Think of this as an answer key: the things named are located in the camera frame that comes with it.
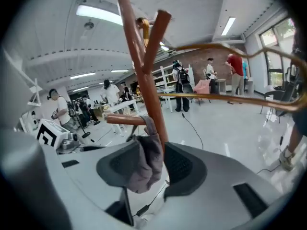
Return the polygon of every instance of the ceiling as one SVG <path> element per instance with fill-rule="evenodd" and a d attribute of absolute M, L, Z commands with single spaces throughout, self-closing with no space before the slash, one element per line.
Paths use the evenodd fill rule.
<path fill-rule="evenodd" d="M 176 47 L 220 38 L 231 16 L 236 20 L 227 36 L 241 35 L 275 0 L 130 1 L 136 17 L 153 19 L 158 9 L 170 12 L 164 42 Z M 105 79 L 117 81 L 124 76 L 111 73 L 113 69 L 133 71 L 123 27 L 77 16 L 80 4 L 118 14 L 117 0 L 29 0 L 9 29 L 3 47 L 22 58 L 24 72 L 45 89 L 98 86 Z M 90 20 L 94 27 L 86 30 L 84 24 Z M 70 80 L 70 76 L 89 72 L 96 74 Z"/>

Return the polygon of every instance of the black pants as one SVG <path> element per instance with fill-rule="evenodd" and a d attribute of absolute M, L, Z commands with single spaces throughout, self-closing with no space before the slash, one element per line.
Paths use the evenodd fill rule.
<path fill-rule="evenodd" d="M 98 121 L 98 119 L 97 119 L 97 117 L 96 117 L 96 115 L 95 115 L 95 113 L 94 113 L 94 110 L 93 110 L 93 109 L 90 109 L 90 114 L 91 114 L 91 116 L 92 116 L 92 118 L 93 118 L 94 122 L 97 122 L 97 121 Z"/>
<path fill-rule="evenodd" d="M 211 87 L 210 94 L 217 94 L 217 92 L 216 92 L 216 82 L 215 82 L 214 79 L 210 80 L 209 86 Z"/>
<path fill-rule="evenodd" d="M 179 84 L 178 82 L 176 83 L 176 93 L 183 93 L 182 91 L 182 85 Z M 176 97 L 176 111 L 180 111 L 181 110 L 181 97 Z M 182 98 L 182 104 L 183 104 L 183 110 L 185 110 L 186 112 L 189 110 L 189 105 L 190 102 L 187 98 Z"/>
<path fill-rule="evenodd" d="M 83 116 L 83 114 L 79 114 L 79 120 L 80 120 L 80 123 L 81 123 L 81 125 L 82 125 L 82 127 L 84 128 L 84 127 L 86 127 L 86 119 L 85 119 L 85 117 Z"/>
<path fill-rule="evenodd" d="M 243 91 L 245 91 L 245 86 L 246 86 L 247 81 L 248 81 L 247 79 L 244 79 Z M 237 89 L 236 89 L 236 94 L 238 94 L 238 91 L 239 91 L 239 86 L 238 86 Z"/>

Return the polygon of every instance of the white shirt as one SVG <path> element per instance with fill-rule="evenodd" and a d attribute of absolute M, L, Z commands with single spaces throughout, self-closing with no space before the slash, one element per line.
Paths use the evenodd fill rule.
<path fill-rule="evenodd" d="M 173 74 L 174 81 L 178 81 L 178 71 L 176 69 L 173 69 L 172 74 Z"/>
<path fill-rule="evenodd" d="M 68 106 L 67 106 L 67 102 L 65 98 L 63 96 L 59 96 L 58 97 L 58 111 L 60 112 L 63 109 L 66 109 L 67 112 L 64 115 L 59 116 L 59 120 L 62 125 L 67 123 L 70 120 L 71 116 L 69 116 Z"/>
<path fill-rule="evenodd" d="M 86 105 L 87 105 L 87 106 L 88 106 L 88 105 L 91 105 L 90 109 L 93 109 L 95 103 L 94 103 L 94 101 L 92 101 L 91 99 L 87 98 L 87 99 L 86 99 Z"/>
<path fill-rule="evenodd" d="M 206 71 L 207 71 L 207 74 L 210 74 L 210 76 L 209 76 L 210 79 L 215 79 L 215 74 L 214 74 L 213 66 L 208 64 Z"/>
<path fill-rule="evenodd" d="M 110 84 L 110 86 L 106 90 L 104 89 L 104 87 L 102 87 L 101 91 L 102 97 L 107 98 L 109 104 L 113 105 L 114 103 L 118 102 L 117 93 L 119 92 L 119 89 L 116 85 Z"/>

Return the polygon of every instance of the red shirt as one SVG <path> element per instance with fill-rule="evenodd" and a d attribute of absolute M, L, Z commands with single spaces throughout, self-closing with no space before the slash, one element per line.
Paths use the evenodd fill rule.
<path fill-rule="evenodd" d="M 227 62 L 235 69 L 233 73 L 243 76 L 242 58 L 240 56 L 231 55 L 228 57 Z"/>

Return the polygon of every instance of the brick wall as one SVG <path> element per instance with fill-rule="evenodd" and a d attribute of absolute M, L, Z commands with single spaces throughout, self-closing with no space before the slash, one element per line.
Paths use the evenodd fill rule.
<path fill-rule="evenodd" d="M 246 53 L 243 44 L 237 44 L 234 46 Z M 198 49 L 155 63 L 153 70 L 159 69 L 160 66 L 169 66 L 175 59 L 177 59 L 181 61 L 184 67 L 188 67 L 189 64 L 191 65 L 193 68 L 195 84 L 197 84 L 199 80 L 204 79 L 203 69 L 207 66 L 207 59 L 214 58 L 213 68 L 217 72 L 218 78 L 226 79 L 226 84 L 231 85 L 231 71 L 230 68 L 224 64 L 227 60 L 228 54 L 229 52 L 223 49 Z M 127 86 L 130 86 L 130 84 L 136 80 L 136 75 L 133 74 L 123 81 Z"/>

